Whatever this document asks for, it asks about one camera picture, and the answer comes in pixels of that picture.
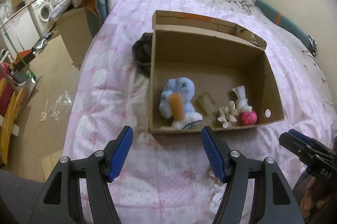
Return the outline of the person right hand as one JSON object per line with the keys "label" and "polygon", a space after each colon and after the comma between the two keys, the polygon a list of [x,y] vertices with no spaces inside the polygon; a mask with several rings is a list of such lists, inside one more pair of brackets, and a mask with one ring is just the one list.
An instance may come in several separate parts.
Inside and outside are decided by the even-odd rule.
{"label": "person right hand", "polygon": [[314,217],[314,214],[325,210],[335,194],[336,187],[333,186],[330,189],[330,185],[326,185],[315,177],[312,177],[306,186],[304,196],[299,204],[304,222],[307,223]]}

